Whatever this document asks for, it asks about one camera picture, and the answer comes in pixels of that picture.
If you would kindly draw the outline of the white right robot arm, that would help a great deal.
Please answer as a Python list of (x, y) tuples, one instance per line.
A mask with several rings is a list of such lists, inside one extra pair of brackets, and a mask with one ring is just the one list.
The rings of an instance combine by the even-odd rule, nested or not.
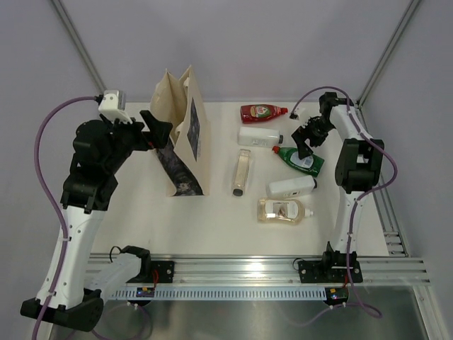
[(343, 146), (334, 171), (340, 201), (333, 236), (321, 259), (297, 262), (302, 283), (361, 283), (362, 272), (357, 260), (357, 231), (367, 196), (377, 187), (382, 168), (384, 143), (364, 131), (357, 121), (348, 95), (324, 87), (319, 99), (319, 115), (292, 133), (303, 159), (321, 146), (332, 130), (337, 130)]

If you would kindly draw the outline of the beige canvas tote bag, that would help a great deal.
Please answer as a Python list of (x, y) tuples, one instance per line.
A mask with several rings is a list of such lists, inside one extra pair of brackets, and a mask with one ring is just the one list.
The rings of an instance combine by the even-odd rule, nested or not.
[(211, 124), (193, 67), (180, 78), (165, 72), (149, 105), (153, 116), (173, 125), (167, 145), (156, 150), (168, 179), (168, 196), (210, 194)]

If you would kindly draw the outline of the green dish soap bottle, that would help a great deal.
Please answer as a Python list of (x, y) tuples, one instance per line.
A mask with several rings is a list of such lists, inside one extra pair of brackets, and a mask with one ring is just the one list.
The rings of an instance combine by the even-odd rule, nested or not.
[(324, 164), (324, 159), (315, 154), (300, 159), (295, 147), (274, 146), (272, 151), (290, 168), (313, 177), (319, 175)]

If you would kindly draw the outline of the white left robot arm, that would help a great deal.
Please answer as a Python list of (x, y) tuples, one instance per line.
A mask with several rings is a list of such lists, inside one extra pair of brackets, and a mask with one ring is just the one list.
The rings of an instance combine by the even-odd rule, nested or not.
[(116, 172), (134, 151), (163, 149), (173, 129), (149, 111), (142, 121), (124, 123), (101, 115), (76, 129), (69, 176), (57, 204), (61, 232), (36, 297), (23, 302), (21, 315), (76, 331), (97, 325), (107, 299), (126, 283), (158, 279), (148, 250), (126, 246), (108, 267), (85, 284), (85, 273), (98, 229), (117, 188)]

